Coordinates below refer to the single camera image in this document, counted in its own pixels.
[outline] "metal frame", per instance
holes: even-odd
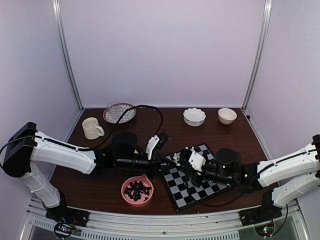
[[[242,226],[240,210],[183,215],[129,215],[89,210],[87,226],[77,227],[79,231],[73,237],[86,240],[237,240],[240,230],[253,227]],[[19,239],[29,239],[33,226],[52,231],[56,223],[45,215],[41,201],[33,197],[23,219]],[[286,209],[283,209],[281,218],[285,215]],[[288,204],[288,216],[294,218],[292,224],[299,239],[308,240],[297,201]]]
[[[255,122],[253,121],[252,118],[248,119],[247,118],[247,115],[250,116],[250,113],[248,111],[244,111],[244,109],[242,110],[242,114],[244,115],[245,119],[247,120],[248,124],[250,125],[256,139],[258,140],[263,152],[264,152],[264,155],[266,156],[266,158],[268,160],[272,160],[273,157],[271,155],[271,152],[269,151],[269,148],[267,146],[267,143],[265,141],[265,139],[262,137],[262,134],[260,133],[260,131],[258,130],[258,127],[256,126]]]
[[[62,50],[62,54],[63,54],[63,60],[64,60],[66,72],[68,74],[68,78],[69,78],[69,81],[71,84],[73,95],[76,100],[76,104],[78,106],[79,111],[81,112],[84,109],[84,107],[81,102],[81,98],[80,98],[77,84],[75,81],[74,72],[71,67],[71,61],[70,61],[70,57],[69,57],[69,53],[68,53],[67,42],[66,42],[66,37],[65,37],[65,32],[64,32],[64,26],[63,26],[63,21],[62,21],[62,16],[61,16],[60,0],[52,0],[52,4],[53,4],[53,12],[54,12],[54,17],[55,17],[55,22],[56,22],[56,26],[57,26],[58,33],[59,33],[61,50]]]
[[[254,85],[258,76],[258,71],[260,67],[260,63],[262,60],[262,54],[265,48],[267,36],[268,36],[268,30],[270,25],[270,18],[271,18],[271,10],[272,10],[272,0],[265,0],[264,4],[264,12],[262,17],[262,25],[261,25],[261,32],[260,32],[260,38],[258,43],[258,48],[255,55],[254,65],[250,77],[250,82],[248,86],[248,90],[245,95],[245,99],[243,102],[242,109],[245,113],[247,113],[247,108],[249,105],[249,101],[254,89]]]

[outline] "chessboard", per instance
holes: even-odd
[[[202,155],[206,161],[211,164],[215,162],[215,155],[206,143],[192,147],[192,150]],[[180,152],[172,153],[166,156],[174,161],[174,156],[179,157]],[[160,175],[166,191],[168,192],[175,211],[178,213],[190,207],[198,205],[204,201],[230,190],[230,187],[209,181],[202,181],[200,187],[195,187],[191,181],[188,181],[188,190],[186,188],[186,175],[179,171],[176,167],[165,166]]]

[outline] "clear glass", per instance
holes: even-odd
[[[118,120],[121,116],[121,103],[119,101],[111,101],[106,105],[108,109],[109,116],[114,119]]]

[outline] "wooden table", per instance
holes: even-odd
[[[254,132],[240,109],[235,109],[238,118],[232,125],[223,125],[218,121],[218,109],[203,108],[203,110],[207,115],[204,124],[199,127],[190,127],[183,120],[184,108],[161,108],[164,115],[161,131],[169,135],[169,140],[159,153],[167,155],[178,152],[186,146],[207,143],[214,153],[220,148],[230,148],[240,152],[243,164],[266,159]],[[102,137],[96,140],[87,140],[85,138],[81,123],[88,117],[95,117],[104,131],[108,133],[114,125],[103,120],[103,111],[103,109],[86,109],[77,123],[69,142],[83,147],[94,147],[100,143],[103,139]],[[156,111],[147,108],[138,109],[134,119],[119,125],[115,132],[131,131],[137,134],[138,145],[144,146],[148,143],[150,137],[155,134],[159,122],[160,117]],[[117,177],[93,177],[73,169],[57,166],[51,183],[63,191],[67,204],[71,207],[122,214],[176,214],[166,189],[158,176],[152,179],[155,190],[153,199],[148,205],[144,207],[128,205],[121,196],[121,186],[127,178],[126,174]],[[212,208],[198,205],[182,211],[180,214],[227,211],[260,205],[262,194],[270,188],[266,187],[263,190],[245,194],[234,203],[224,207]],[[239,192],[233,189],[206,201],[206,203],[221,204],[238,194]]]

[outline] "white wall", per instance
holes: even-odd
[[[241,107],[264,0],[62,0],[85,107]]]
[[[0,146],[26,122],[63,140],[76,117],[51,0],[0,1]],[[41,170],[48,176],[49,164]],[[17,239],[30,193],[0,169],[0,239]]]
[[[273,158],[320,134],[320,1],[275,0],[249,113]],[[300,197],[312,239],[320,236],[320,189]]]

